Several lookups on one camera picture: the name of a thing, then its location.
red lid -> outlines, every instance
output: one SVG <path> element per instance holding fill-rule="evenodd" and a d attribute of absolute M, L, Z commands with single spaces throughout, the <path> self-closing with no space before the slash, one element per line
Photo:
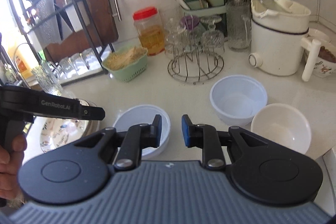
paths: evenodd
<path fill-rule="evenodd" d="M 154 6 L 150 6 L 150 7 L 136 11 L 133 14 L 133 19 L 141 20 L 141 19 L 151 17 L 153 15 L 156 15 L 157 13 L 158 13 L 158 10 Z"/>

white electric appliance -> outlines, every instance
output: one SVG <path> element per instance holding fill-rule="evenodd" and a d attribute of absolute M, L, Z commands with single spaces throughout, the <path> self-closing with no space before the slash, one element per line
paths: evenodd
<path fill-rule="evenodd" d="M 252 41 L 249 62 L 272 75 L 297 72 L 304 49 L 309 57 L 302 79 L 308 81 L 319 55 L 321 43 L 308 40 L 310 10 L 291 0 L 275 0 L 286 12 L 268 9 L 252 0 Z"/>

floral plate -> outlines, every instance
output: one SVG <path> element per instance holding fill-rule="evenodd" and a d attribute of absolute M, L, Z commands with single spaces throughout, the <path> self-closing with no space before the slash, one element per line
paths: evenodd
<path fill-rule="evenodd" d="M 84 100 L 80 103 L 89 106 Z M 40 146 L 44 153 L 71 143 L 83 137 L 89 121 L 75 119 L 48 118 L 40 136 Z"/>

wire cup rack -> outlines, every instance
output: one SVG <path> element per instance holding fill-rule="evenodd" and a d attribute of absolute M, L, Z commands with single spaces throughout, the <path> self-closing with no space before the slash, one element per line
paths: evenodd
<path fill-rule="evenodd" d="M 193 22 L 196 16 L 189 17 L 192 19 L 190 29 L 194 30 Z M 193 85 L 216 77 L 224 68 L 224 60 L 216 53 L 214 45 L 209 47 L 203 45 L 200 36 L 194 31 L 189 31 L 188 27 L 181 35 L 185 40 L 183 42 L 180 39 L 181 36 L 171 35 L 170 37 L 169 51 L 172 58 L 167 68 L 170 76 Z"/>

white bowl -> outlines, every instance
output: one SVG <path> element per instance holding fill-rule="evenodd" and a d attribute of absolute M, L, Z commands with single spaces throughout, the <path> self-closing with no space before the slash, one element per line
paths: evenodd
<path fill-rule="evenodd" d="M 302 154 L 311 143 L 308 120 L 285 104 L 271 104 L 260 110 L 253 118 L 251 132 Z"/>
<path fill-rule="evenodd" d="M 127 131 L 129 127 L 140 123 L 151 124 L 154 120 L 156 114 L 162 116 L 162 130 L 160 146 L 158 148 L 148 147 L 142 150 L 142 159 L 147 160 L 154 156 L 159 155 L 163 150 L 165 150 L 170 133 L 170 119 L 162 108 L 154 105 L 138 105 L 132 107 L 125 111 L 121 116 L 114 122 L 113 127 L 120 131 Z"/>
<path fill-rule="evenodd" d="M 211 105 L 228 126 L 245 126 L 267 104 L 267 92 L 257 80 L 231 75 L 213 85 Z"/>

